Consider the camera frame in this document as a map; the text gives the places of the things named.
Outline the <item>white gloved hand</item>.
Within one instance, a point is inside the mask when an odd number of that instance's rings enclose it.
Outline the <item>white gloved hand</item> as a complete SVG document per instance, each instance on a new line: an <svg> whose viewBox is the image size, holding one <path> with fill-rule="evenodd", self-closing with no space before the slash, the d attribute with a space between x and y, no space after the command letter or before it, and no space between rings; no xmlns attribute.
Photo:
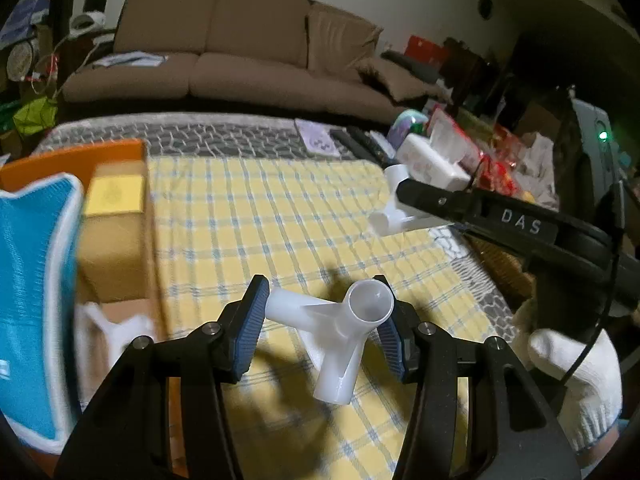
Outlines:
<svg viewBox="0 0 640 480"><path fill-rule="evenodd" d="M526 370L536 368L560 380L586 345L556 330L539 328L537 318L536 301L525 301L513 317L512 349ZM586 452L617 426L623 407L620 363L607 333L600 333L566 388L558 421L574 451Z"/></svg>

